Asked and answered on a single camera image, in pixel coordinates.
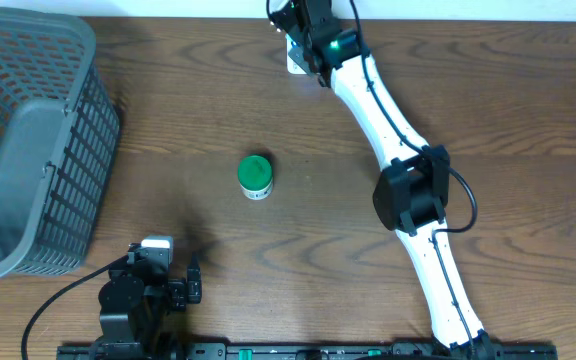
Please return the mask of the green lid jar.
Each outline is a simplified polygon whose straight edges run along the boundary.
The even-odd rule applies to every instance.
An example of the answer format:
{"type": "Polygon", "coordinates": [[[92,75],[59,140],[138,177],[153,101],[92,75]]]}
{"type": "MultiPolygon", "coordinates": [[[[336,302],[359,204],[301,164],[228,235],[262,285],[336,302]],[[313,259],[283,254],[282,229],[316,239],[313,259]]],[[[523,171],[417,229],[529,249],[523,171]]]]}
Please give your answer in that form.
{"type": "Polygon", "coordinates": [[[244,157],[237,169],[237,178],[245,197],[251,200],[267,198],[273,189],[273,170],[270,162],[260,155],[244,157]]]}

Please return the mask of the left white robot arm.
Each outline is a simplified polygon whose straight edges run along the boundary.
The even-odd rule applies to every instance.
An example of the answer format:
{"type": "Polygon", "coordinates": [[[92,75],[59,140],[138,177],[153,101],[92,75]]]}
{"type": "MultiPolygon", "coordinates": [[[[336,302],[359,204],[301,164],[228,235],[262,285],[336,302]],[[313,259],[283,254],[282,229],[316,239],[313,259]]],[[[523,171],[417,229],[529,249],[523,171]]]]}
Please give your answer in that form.
{"type": "Polygon", "coordinates": [[[109,269],[99,292],[102,336],[90,359],[182,359],[176,336],[162,330],[166,316],[202,299],[199,261],[192,255],[184,278],[169,277],[170,248],[133,244],[127,258],[109,269]]]}

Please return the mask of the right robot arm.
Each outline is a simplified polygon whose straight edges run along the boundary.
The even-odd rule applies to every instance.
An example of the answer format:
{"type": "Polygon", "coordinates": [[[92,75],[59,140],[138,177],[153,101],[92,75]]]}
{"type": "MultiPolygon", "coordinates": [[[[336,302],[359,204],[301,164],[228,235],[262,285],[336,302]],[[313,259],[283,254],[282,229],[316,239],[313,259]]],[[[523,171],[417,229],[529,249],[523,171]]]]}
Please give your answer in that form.
{"type": "Polygon", "coordinates": [[[334,92],[368,139],[380,169],[373,205],[412,261],[435,340],[451,357],[495,358],[450,249],[450,235],[474,226],[478,205],[447,150],[431,146],[408,122],[381,80],[361,26],[344,27],[332,2],[268,1],[265,11],[290,40],[292,62],[334,92]]]}

